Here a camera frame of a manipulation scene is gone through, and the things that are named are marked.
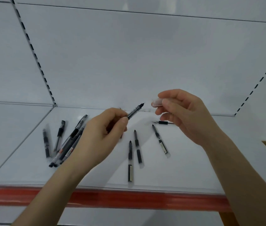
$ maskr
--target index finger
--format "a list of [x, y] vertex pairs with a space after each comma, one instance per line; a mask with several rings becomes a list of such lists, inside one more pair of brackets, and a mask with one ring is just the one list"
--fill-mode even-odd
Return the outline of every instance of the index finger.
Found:
[[103, 111], [100, 115], [98, 115], [99, 121], [105, 125], [108, 126], [108, 124], [114, 119], [114, 118], [122, 118], [127, 116], [128, 114], [119, 108], [109, 108]]
[[170, 89], [170, 90], [162, 91], [158, 94], [158, 97], [159, 98], [176, 98], [180, 101], [189, 100], [190, 102], [198, 98], [197, 96], [187, 91], [184, 91], [182, 89]]

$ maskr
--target forearm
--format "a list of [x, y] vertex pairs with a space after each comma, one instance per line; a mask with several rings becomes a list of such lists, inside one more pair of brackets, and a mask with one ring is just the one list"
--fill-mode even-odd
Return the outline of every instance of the forearm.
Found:
[[233, 141], [222, 133], [204, 150], [239, 224], [266, 225], [266, 182]]
[[78, 174], [70, 158], [48, 180], [13, 226], [57, 225], [72, 192], [89, 169]]

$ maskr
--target person's right hand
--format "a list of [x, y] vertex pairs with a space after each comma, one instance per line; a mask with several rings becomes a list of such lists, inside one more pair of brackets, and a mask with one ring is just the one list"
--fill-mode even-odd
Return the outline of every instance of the person's right hand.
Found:
[[164, 113], [160, 120], [173, 122], [194, 143], [204, 147], [225, 135], [199, 97], [181, 89], [160, 92], [158, 97], [164, 98], [163, 106], [155, 114]]

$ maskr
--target hand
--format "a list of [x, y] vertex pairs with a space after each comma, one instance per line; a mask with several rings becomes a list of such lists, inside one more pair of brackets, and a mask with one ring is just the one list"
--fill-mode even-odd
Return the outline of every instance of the hand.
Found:
[[164, 98], [163, 106], [155, 113], [167, 112], [160, 120], [173, 122], [194, 143], [204, 147], [225, 135], [199, 97], [181, 89], [163, 91], [158, 97]]
[[75, 151], [68, 160], [89, 170], [101, 163], [127, 131], [128, 118], [124, 110], [110, 108], [92, 118], [86, 125]]

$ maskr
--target person's left hand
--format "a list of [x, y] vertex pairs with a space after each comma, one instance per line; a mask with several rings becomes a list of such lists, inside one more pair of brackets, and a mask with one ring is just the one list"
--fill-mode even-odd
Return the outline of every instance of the person's left hand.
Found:
[[82, 170], [91, 170], [114, 149], [121, 135], [127, 131], [128, 118], [124, 110], [110, 108], [92, 118], [68, 160], [78, 162]]

